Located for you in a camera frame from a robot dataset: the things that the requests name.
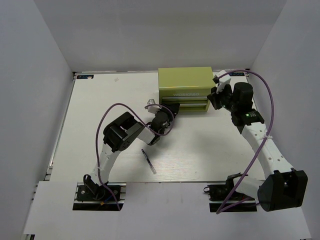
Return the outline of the green metal tool chest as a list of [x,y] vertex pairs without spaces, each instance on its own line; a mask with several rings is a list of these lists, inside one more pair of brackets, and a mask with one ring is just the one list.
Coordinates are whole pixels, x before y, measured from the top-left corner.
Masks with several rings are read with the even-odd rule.
[[210,66],[159,68],[159,103],[180,104],[181,112],[207,112],[213,78]]

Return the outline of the blue refill pen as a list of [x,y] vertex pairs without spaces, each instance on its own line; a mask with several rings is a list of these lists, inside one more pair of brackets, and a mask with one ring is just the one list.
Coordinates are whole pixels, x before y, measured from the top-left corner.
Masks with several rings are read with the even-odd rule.
[[153,167],[153,165],[152,165],[149,157],[147,156],[146,152],[143,149],[141,149],[141,152],[142,152],[143,156],[145,157],[145,159],[146,159],[146,161],[147,161],[147,163],[149,165],[149,168],[151,169],[152,173],[155,175],[157,172],[156,172],[155,168]]

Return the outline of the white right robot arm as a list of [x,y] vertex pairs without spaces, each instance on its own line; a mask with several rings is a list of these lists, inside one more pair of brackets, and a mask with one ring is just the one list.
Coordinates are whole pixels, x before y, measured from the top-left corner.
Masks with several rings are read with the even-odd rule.
[[207,98],[215,110],[224,108],[230,112],[232,123],[254,151],[254,159],[259,161],[265,179],[249,177],[248,170],[229,175],[223,189],[211,188],[211,200],[227,202],[240,196],[250,197],[258,200],[266,212],[300,207],[307,174],[296,170],[267,134],[263,117],[253,108],[253,93],[249,83],[237,82],[234,86],[226,84],[222,90],[213,87]]

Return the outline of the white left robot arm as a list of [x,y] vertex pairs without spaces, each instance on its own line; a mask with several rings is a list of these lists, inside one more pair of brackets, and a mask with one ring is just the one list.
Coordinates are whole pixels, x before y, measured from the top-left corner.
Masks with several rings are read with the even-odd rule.
[[[98,150],[99,132],[102,123],[113,107],[123,106],[128,109],[103,130],[102,150]],[[120,155],[135,139],[139,139],[149,146],[156,144],[172,130],[172,123],[180,110],[179,103],[156,104],[148,102],[145,109],[154,114],[152,121],[145,123],[130,107],[123,103],[115,103],[102,116],[95,135],[95,154],[97,164],[90,174],[83,177],[83,183],[88,193],[99,200],[105,196],[106,185],[112,167]]]

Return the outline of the right corner label sticker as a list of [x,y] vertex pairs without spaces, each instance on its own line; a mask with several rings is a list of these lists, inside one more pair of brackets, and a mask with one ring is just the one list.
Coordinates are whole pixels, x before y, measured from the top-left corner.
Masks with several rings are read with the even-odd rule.
[[229,73],[229,75],[231,77],[244,77],[245,73],[244,72],[231,72],[231,73]]

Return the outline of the corner label sticker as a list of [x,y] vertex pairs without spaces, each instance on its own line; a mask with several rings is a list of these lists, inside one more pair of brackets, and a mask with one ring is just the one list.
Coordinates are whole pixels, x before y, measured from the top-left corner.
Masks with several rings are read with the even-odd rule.
[[93,79],[93,78],[94,78],[93,74],[84,74],[84,75],[76,76],[76,79],[80,79],[80,80]]
[[231,72],[231,73],[229,73],[229,75],[231,77],[244,77],[245,73],[244,72]]

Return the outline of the left corner label sticker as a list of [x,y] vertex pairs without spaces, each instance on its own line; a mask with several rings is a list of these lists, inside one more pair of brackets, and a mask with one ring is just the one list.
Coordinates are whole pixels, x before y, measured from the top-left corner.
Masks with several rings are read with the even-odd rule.
[[76,76],[76,79],[80,79],[80,80],[93,79],[93,78],[94,78],[93,74],[84,74],[84,75]]

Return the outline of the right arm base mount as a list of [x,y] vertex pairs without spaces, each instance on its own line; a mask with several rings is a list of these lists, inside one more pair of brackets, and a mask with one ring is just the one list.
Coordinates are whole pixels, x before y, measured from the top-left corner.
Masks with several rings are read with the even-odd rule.
[[[223,203],[226,196],[229,194],[225,184],[210,184],[203,188],[203,192],[208,195],[209,200],[209,210],[211,213],[216,213],[220,205]],[[236,202],[243,201],[242,203],[228,208],[225,210],[227,213],[249,213],[257,212],[256,201],[252,197],[248,197],[243,193],[234,192],[230,199],[226,202],[225,207]]]

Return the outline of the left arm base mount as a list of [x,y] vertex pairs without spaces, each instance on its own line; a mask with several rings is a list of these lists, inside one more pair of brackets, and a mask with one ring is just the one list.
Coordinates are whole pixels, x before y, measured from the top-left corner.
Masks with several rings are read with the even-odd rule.
[[[119,208],[122,209],[126,197],[126,184],[108,183],[107,186],[113,191]],[[112,194],[104,187],[101,193],[94,196],[84,183],[81,182],[76,187],[72,210],[110,212],[119,211],[118,205]]]

